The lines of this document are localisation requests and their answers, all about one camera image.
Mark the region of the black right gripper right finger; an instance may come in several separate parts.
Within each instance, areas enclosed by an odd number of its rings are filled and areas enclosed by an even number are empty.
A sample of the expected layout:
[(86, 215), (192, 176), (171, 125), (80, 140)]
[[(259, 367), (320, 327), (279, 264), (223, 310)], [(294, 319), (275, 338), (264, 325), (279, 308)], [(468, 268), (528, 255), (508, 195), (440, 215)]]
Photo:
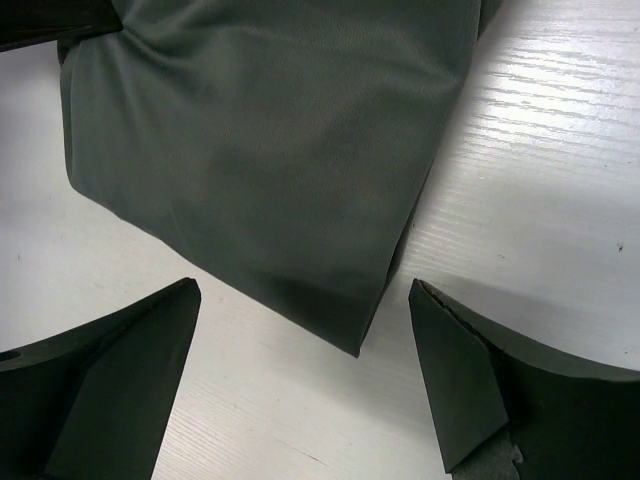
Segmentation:
[(637, 371), (551, 348), (422, 280), (409, 304), (452, 478), (638, 477)]

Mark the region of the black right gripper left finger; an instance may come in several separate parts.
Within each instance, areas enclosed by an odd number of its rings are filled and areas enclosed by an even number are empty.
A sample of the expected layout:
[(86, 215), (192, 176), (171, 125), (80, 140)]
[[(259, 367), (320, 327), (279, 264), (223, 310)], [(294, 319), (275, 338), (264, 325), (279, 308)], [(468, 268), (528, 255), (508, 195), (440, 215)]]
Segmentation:
[(184, 278), (3, 352), (2, 478), (151, 478), (200, 305)]

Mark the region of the dark grey t shirt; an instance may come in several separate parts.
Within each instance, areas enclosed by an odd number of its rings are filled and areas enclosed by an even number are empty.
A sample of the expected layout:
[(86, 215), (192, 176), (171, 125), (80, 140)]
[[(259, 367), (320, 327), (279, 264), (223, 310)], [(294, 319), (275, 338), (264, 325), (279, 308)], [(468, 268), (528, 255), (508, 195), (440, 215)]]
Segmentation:
[(118, 1), (58, 46), (71, 186), (358, 355), (496, 1)]

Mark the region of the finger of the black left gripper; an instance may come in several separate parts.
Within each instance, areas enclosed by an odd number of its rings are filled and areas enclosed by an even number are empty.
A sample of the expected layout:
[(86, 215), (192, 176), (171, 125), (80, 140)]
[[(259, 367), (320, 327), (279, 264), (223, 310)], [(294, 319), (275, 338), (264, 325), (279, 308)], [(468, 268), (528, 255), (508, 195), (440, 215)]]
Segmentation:
[(107, 0), (1, 0), (0, 14), (2, 50), (122, 29)]

